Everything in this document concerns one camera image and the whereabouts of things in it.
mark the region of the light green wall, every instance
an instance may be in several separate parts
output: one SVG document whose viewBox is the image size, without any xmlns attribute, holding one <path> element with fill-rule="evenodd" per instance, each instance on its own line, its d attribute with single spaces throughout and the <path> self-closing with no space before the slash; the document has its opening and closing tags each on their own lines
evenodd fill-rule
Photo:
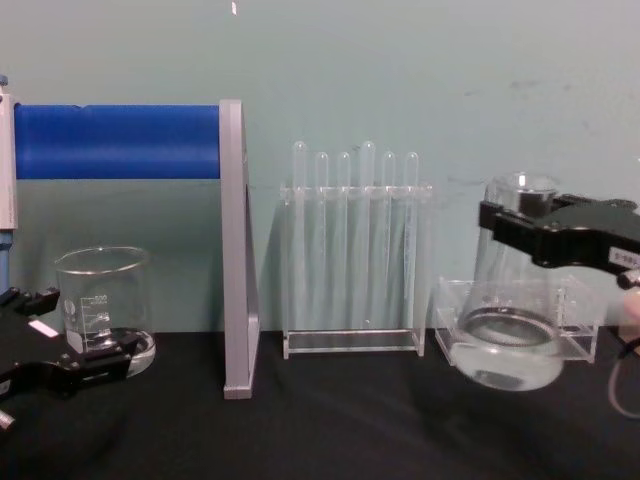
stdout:
<svg viewBox="0 0 640 480">
<path fill-rule="evenodd" d="M 440 194 L 434 271 L 451 278 L 471 275 L 492 175 L 533 169 L 568 191 L 640 200 L 636 0 L 239 0 L 237 16 L 227 0 L 6 3 L 0 71 L 23 103 L 243 99 L 261 269 L 298 139 L 420 153 Z M 49 284 L 69 248 L 140 245 L 155 259 L 158 329 L 211 328 L 218 203 L 215 182 L 22 184 L 14 283 Z"/>
</svg>

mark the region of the blue cylinder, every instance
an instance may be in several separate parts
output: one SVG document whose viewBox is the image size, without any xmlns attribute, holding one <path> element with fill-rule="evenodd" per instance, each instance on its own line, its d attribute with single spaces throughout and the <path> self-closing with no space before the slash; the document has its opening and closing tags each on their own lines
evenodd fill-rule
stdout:
<svg viewBox="0 0 640 480">
<path fill-rule="evenodd" d="M 18 179 L 219 179 L 217 106 L 17 105 Z"/>
</svg>

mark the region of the black tabletop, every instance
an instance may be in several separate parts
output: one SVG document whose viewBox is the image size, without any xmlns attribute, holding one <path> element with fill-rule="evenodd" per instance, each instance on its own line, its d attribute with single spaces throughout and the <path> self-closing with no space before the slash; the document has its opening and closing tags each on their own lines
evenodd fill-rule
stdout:
<svg viewBox="0 0 640 480">
<path fill-rule="evenodd" d="M 282 359 L 263 333 L 252 400 L 225 401 L 220 334 L 159 334 L 144 373 L 0 407 L 0 479 L 634 479 L 640 422 L 612 410 L 618 342 L 529 393 L 481 387 L 436 347 Z M 640 361 L 621 397 L 640 409 Z"/>
</svg>

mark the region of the gray metal frame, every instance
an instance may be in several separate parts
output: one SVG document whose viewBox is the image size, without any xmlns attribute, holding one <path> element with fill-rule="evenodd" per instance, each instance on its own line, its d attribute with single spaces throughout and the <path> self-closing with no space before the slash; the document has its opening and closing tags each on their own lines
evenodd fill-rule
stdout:
<svg viewBox="0 0 640 480">
<path fill-rule="evenodd" d="M 224 398 L 251 398 L 260 320 L 242 102 L 222 100 L 220 184 L 224 280 Z"/>
</svg>

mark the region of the beaker rim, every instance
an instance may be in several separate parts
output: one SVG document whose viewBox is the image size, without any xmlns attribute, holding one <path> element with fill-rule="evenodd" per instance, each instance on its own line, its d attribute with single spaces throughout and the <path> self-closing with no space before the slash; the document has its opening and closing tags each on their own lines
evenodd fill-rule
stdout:
<svg viewBox="0 0 640 480">
<path fill-rule="evenodd" d="M 491 179 L 494 185 L 519 192 L 557 192 L 560 182 L 553 176 L 531 171 L 515 171 Z"/>
<path fill-rule="evenodd" d="M 117 268 L 103 268 L 103 269 L 78 269 L 78 268 L 65 268 L 63 266 L 64 262 L 69 260 L 70 258 L 78 257 L 79 255 L 85 255 L 88 253 L 109 253 L 109 252 L 119 252 L 119 253 L 127 253 L 131 255 L 130 262 L 123 262 L 123 265 Z M 96 247 L 87 247 L 80 248 L 77 250 L 72 250 L 70 252 L 65 253 L 60 258 L 55 260 L 53 263 L 56 266 L 56 270 L 60 273 L 68 273 L 72 275 L 104 275 L 109 273 L 117 273 L 117 272 L 125 272 L 127 270 L 132 270 L 134 268 L 138 268 L 142 265 L 145 265 L 149 261 L 149 253 L 138 247 L 131 246 L 96 246 Z"/>
</svg>

